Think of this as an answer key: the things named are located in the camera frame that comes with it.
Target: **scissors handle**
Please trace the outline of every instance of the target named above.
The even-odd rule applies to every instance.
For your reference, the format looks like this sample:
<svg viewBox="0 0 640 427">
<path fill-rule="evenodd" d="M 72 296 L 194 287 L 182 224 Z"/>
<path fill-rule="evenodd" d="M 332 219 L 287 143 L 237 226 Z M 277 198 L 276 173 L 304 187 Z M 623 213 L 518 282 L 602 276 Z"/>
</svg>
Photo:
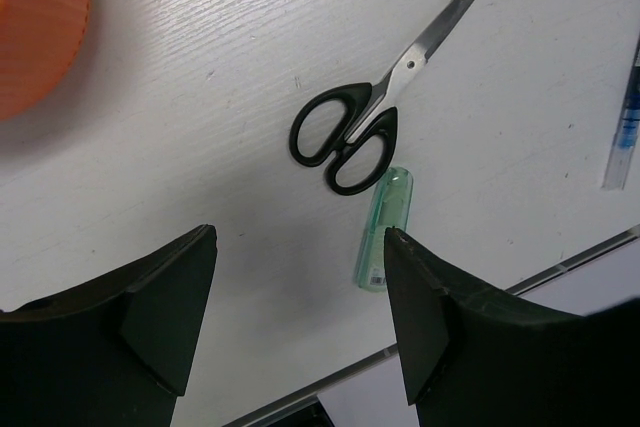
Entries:
<svg viewBox="0 0 640 427">
<path fill-rule="evenodd" d="M 361 83 L 327 90 L 302 108 L 291 127 L 289 150 L 299 164 L 306 167 L 317 167 L 325 162 L 332 152 L 336 152 L 336 157 L 325 171 L 325 180 L 331 190 L 339 195 L 356 195 L 364 192 L 382 178 L 393 159 L 398 133 L 398 111 L 395 107 L 387 109 L 376 117 L 355 143 L 348 144 L 345 138 L 346 132 L 369 104 L 372 88 L 369 83 Z M 314 155 L 302 154 L 298 146 L 302 124 L 311 112 L 332 100 L 344 104 L 346 110 L 342 119 Z M 371 137 L 378 137 L 382 140 L 383 148 L 378 164 L 361 182 L 351 186 L 340 185 L 337 181 L 338 172 Z"/>
</svg>

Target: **black-handled scissors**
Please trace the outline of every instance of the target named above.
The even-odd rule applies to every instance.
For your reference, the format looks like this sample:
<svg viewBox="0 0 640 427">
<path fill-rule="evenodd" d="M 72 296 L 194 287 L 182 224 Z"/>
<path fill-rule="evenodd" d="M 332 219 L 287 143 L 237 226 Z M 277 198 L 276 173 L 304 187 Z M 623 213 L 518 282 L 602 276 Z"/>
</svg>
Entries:
<svg viewBox="0 0 640 427">
<path fill-rule="evenodd" d="M 306 167 L 318 167 L 332 152 L 335 158 L 325 171 L 329 187 L 340 195 L 355 195 L 374 185 L 389 168 L 396 149 L 398 135 L 398 95 L 411 83 L 416 74 L 427 65 L 460 19 L 475 0 L 453 0 L 400 56 L 382 80 L 351 84 L 328 90 L 312 99 L 296 116 L 289 135 L 289 150 L 293 158 Z M 330 101 L 339 101 L 346 110 L 342 120 L 329 134 L 318 152 L 312 156 L 300 152 L 300 129 L 309 114 Z M 382 140 L 382 155 L 375 169 L 361 182 L 342 186 L 336 179 L 338 171 L 371 137 Z"/>
</svg>

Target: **tabletop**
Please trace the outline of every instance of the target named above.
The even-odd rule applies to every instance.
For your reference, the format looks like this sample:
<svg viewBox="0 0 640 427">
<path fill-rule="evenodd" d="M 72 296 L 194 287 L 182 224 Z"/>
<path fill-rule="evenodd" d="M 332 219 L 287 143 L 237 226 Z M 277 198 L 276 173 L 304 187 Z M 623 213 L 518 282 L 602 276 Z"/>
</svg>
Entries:
<svg viewBox="0 0 640 427">
<path fill-rule="evenodd" d="M 0 308 L 201 223 L 219 256 L 173 425 L 220 426 L 395 342 L 353 270 L 370 193 L 287 151 L 316 94 L 375 81 L 449 0 L 93 0 L 58 88 L 0 123 Z M 499 287 L 640 223 L 602 181 L 637 0 L 477 0 L 399 99 L 408 231 Z"/>
</svg>

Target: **pen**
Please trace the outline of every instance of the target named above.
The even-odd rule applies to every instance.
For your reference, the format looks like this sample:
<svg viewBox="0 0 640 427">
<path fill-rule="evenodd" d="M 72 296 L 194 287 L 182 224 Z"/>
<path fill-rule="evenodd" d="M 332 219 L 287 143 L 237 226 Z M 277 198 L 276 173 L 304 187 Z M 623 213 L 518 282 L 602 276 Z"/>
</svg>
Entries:
<svg viewBox="0 0 640 427">
<path fill-rule="evenodd" d="M 627 182 L 633 149 L 640 124 L 640 42 L 636 49 L 629 86 L 622 106 L 622 115 L 613 139 L 613 147 L 604 175 L 604 190 L 622 190 Z"/>
</svg>

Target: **metal blade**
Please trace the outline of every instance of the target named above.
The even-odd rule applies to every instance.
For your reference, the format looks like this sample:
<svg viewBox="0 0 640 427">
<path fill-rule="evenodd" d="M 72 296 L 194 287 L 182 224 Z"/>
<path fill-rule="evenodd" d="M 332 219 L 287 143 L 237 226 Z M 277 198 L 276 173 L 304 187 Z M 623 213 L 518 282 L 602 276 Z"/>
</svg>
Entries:
<svg viewBox="0 0 640 427">
<path fill-rule="evenodd" d="M 427 61 L 438 50 L 475 0 L 452 0 L 404 51 L 382 81 L 373 87 L 369 105 L 360 118 L 347 131 L 347 142 L 354 143 L 377 115 L 393 107 L 398 95 L 415 78 Z"/>
</svg>

